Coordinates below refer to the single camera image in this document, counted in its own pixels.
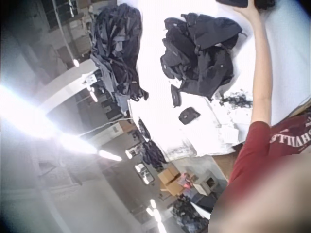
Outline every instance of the sleeve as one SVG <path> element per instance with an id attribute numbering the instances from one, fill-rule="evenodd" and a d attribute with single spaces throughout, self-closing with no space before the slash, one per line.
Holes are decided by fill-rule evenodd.
<path id="1" fill-rule="evenodd" d="M 270 126 L 262 121 L 250 125 L 245 144 L 233 166 L 229 184 L 256 164 L 256 161 L 265 158 L 269 153 Z"/>

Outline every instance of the table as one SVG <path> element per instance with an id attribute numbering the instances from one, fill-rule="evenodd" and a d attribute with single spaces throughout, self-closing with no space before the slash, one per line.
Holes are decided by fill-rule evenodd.
<path id="1" fill-rule="evenodd" d="M 212 0 L 120 0 L 142 13 L 143 33 L 138 58 L 141 87 L 149 92 L 147 101 L 130 101 L 131 116 L 141 118 L 152 139 L 162 149 L 168 161 L 204 155 L 234 152 L 232 146 L 243 142 L 250 123 L 251 109 L 230 110 L 217 100 L 181 93 L 182 106 L 172 108 L 171 83 L 162 72 L 160 57 L 165 52 L 164 20 L 181 13 L 195 12 L 213 17 L 228 17 L 238 22 L 243 32 L 232 51 L 235 78 L 221 88 L 225 96 L 243 92 L 252 98 L 255 65 L 255 41 L 249 23 L 239 14 L 229 11 Z M 273 63 L 272 124 L 277 124 L 311 97 L 310 91 L 310 20 L 292 0 L 277 2 L 272 12 L 265 12 L 267 35 Z M 201 116 L 184 126 L 179 114 L 192 106 Z M 239 130 L 237 143 L 226 143 L 221 128 Z"/>

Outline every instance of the pole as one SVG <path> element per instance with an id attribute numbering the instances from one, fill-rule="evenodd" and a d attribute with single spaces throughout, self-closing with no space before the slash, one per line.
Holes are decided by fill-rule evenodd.
<path id="1" fill-rule="evenodd" d="M 71 59 L 72 59 L 72 61 L 73 61 L 73 60 L 74 60 L 74 57 L 73 57 L 73 54 L 72 54 L 71 49 L 70 49 L 70 47 L 69 47 L 69 44 L 67 43 L 67 40 L 66 40 L 66 38 L 65 38 L 65 34 L 64 34 L 64 31 L 63 31 L 62 23 L 61 23 L 61 21 L 60 21 L 60 19 L 59 19 L 59 15 L 58 15 L 58 11 L 57 11 L 56 2 L 55 2 L 55 0 L 52 0 L 52 2 L 53 2 L 53 8 L 54 8 L 54 11 L 55 11 L 56 20 L 57 20 L 57 23 L 58 23 L 58 26 L 59 26 L 60 33 L 61 33 L 62 36 L 63 36 L 63 39 L 64 39 L 65 45 L 66 45 L 66 47 L 67 47 L 68 53 L 69 53 L 69 55 L 70 55 L 70 57 L 71 57 Z"/>

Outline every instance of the ceiling light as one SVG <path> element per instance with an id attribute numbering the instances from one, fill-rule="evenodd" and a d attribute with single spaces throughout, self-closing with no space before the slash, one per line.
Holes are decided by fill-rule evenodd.
<path id="1" fill-rule="evenodd" d="M 159 212 L 157 209 L 154 209 L 154 216 L 155 216 L 155 220 L 156 220 L 157 222 L 161 222 L 161 221 L 162 221 L 160 212 Z"/>
<path id="2" fill-rule="evenodd" d="M 159 232 L 160 233 L 167 233 L 167 231 L 166 231 L 166 229 L 165 229 L 165 227 L 164 227 L 162 222 L 158 222 L 157 223 L 157 227 L 159 228 Z"/>
<path id="3" fill-rule="evenodd" d="M 144 180 L 145 184 L 149 184 L 147 177 L 144 177 L 143 180 Z"/>
<path id="4" fill-rule="evenodd" d="M 57 129 L 43 112 L 0 86 L 0 114 L 19 130 L 38 138 L 51 138 Z"/>
<path id="5" fill-rule="evenodd" d="M 129 159 L 133 158 L 132 154 L 128 150 L 125 151 L 125 154 Z"/>
<path id="6" fill-rule="evenodd" d="M 103 158 L 111 159 L 111 160 L 115 160 L 115 161 L 121 161 L 122 160 L 122 158 L 120 156 L 111 154 L 111 153 L 104 151 L 104 150 L 100 150 L 99 155 Z"/>
<path id="7" fill-rule="evenodd" d="M 95 102 L 97 102 L 98 100 L 97 100 L 97 97 L 96 97 L 96 95 L 94 94 L 94 92 L 90 91 L 89 93 L 90 93 L 90 95 L 92 96 L 93 100 L 94 100 Z"/>
<path id="8" fill-rule="evenodd" d="M 63 133 L 60 135 L 59 140 L 62 143 L 63 147 L 73 152 L 84 153 L 84 154 L 96 154 L 97 153 L 97 150 L 95 147 L 93 147 L 88 142 L 83 141 L 77 136 Z"/>
<path id="9" fill-rule="evenodd" d="M 141 169 L 140 169 L 140 167 L 138 165 L 135 165 L 135 169 L 136 169 L 137 172 L 141 171 Z"/>
<path id="10" fill-rule="evenodd" d="M 150 204 L 151 204 L 151 207 L 152 207 L 152 208 L 154 208 L 154 209 L 156 208 L 156 202 L 155 202 L 155 200 L 151 199 L 151 200 L 150 200 Z"/>
<path id="11" fill-rule="evenodd" d="M 73 60 L 73 63 L 74 63 L 74 65 L 75 65 L 76 67 L 79 67 L 79 66 L 80 66 L 78 60 L 76 60 L 76 59 Z"/>
<path id="12" fill-rule="evenodd" d="M 154 212 L 150 208 L 147 208 L 146 211 L 148 212 L 150 216 L 152 217 L 154 216 Z"/>

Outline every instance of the small black bag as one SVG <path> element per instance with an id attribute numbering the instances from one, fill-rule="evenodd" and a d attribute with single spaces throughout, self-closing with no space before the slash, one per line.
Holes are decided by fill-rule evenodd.
<path id="1" fill-rule="evenodd" d="M 179 107 L 181 105 L 179 89 L 175 87 L 174 85 L 171 85 L 171 93 L 172 93 L 172 100 L 173 100 L 174 108 Z"/>
<path id="2" fill-rule="evenodd" d="M 246 8 L 248 6 L 248 0 L 216 0 L 217 2 L 229 6 L 235 6 L 240 8 Z M 276 0 L 255 0 L 255 6 L 257 9 L 267 10 L 270 7 L 274 7 Z"/>
<path id="3" fill-rule="evenodd" d="M 179 116 L 179 120 L 181 123 L 184 125 L 189 124 L 192 122 L 194 119 L 197 119 L 201 114 L 199 114 L 197 111 L 195 111 L 194 108 L 186 108 L 184 111 L 181 112 Z"/>

